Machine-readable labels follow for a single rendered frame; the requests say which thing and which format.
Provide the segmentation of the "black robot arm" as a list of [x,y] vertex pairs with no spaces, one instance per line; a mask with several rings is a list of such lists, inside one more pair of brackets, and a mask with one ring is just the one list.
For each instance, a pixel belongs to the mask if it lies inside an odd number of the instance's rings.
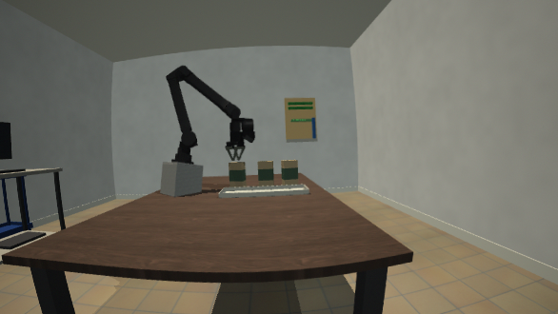
[[[214,105],[219,107],[227,116],[232,120],[229,123],[230,131],[233,132],[233,141],[244,142],[244,139],[252,143],[255,139],[255,131],[253,119],[249,118],[239,118],[241,110],[236,105],[232,104],[230,101],[226,100],[219,93],[209,87],[206,83],[200,80],[193,72],[191,72],[186,66],[181,66],[171,72],[166,76],[171,97],[174,103],[175,111],[183,133],[181,136],[181,141],[178,152],[175,154],[175,159],[171,159],[172,162],[194,164],[191,161],[190,146],[194,144],[197,145],[196,135],[192,132],[191,125],[189,123],[189,117],[185,107],[182,92],[179,86],[179,82],[185,81],[208,98]],[[177,79],[178,78],[178,79]],[[240,126],[241,123],[241,126]],[[242,129],[242,131],[241,131]],[[244,134],[243,134],[244,133]],[[243,134],[243,135],[242,135]],[[243,136],[243,138],[242,138]]]

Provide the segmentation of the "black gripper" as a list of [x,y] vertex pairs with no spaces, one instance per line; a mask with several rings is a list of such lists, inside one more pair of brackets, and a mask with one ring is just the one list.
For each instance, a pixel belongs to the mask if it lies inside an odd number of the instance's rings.
[[[237,160],[240,160],[241,156],[242,156],[242,154],[245,150],[245,147],[246,147],[246,146],[244,146],[245,142],[232,142],[233,141],[233,132],[236,132],[236,131],[231,131],[230,132],[230,142],[227,142],[227,145],[226,145],[226,150],[227,150],[227,152],[229,154],[229,157],[232,161],[235,160],[235,157],[237,158]],[[235,146],[237,146],[237,147],[235,147]],[[231,153],[229,151],[230,149],[234,149],[233,158],[232,158]],[[238,149],[242,149],[239,157],[238,157],[238,153],[237,153]],[[236,155],[236,153],[237,153],[237,155]]]

